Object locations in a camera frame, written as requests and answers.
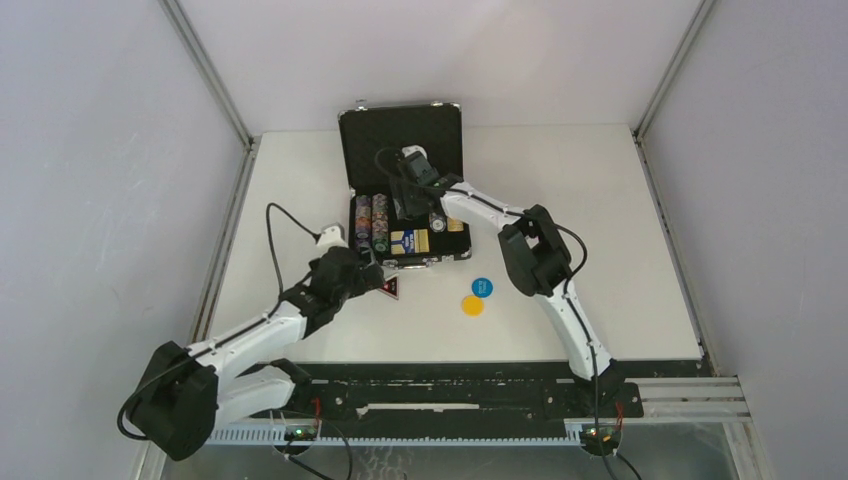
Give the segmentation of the yellow blue card deck box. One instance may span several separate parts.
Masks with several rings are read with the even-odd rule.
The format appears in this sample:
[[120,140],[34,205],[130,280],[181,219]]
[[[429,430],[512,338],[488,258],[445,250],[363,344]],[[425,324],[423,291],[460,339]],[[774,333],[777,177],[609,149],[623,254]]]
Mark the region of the yellow blue card deck box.
[[429,253],[429,232],[427,229],[391,231],[389,247],[390,254],[394,256]]

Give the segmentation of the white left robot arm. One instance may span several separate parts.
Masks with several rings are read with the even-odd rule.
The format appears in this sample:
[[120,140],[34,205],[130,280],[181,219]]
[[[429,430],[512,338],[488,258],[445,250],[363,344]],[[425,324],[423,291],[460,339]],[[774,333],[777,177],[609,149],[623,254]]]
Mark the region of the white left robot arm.
[[[153,353],[136,390],[117,415],[125,437],[151,441],[170,459],[198,451],[214,430],[265,410],[290,417],[311,407],[311,388],[280,367],[253,367],[329,324],[344,304],[385,283],[383,268],[364,253],[331,247],[310,261],[306,276],[282,291],[269,312],[218,337]],[[129,426],[137,428],[131,435]]]

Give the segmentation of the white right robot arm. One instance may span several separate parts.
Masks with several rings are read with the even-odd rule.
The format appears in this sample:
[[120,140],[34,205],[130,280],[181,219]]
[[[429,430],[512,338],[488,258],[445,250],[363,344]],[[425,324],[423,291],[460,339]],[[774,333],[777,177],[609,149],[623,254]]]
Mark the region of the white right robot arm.
[[541,306],[565,349],[572,374],[585,382],[577,391],[579,406],[592,416],[613,408],[618,393],[605,378],[615,359],[588,320],[576,291],[575,277],[588,259],[582,238],[557,224],[541,205],[519,210],[458,175],[438,174],[420,148],[383,148],[375,154],[374,164],[404,192],[423,196],[445,216],[485,226],[497,237],[513,287]]

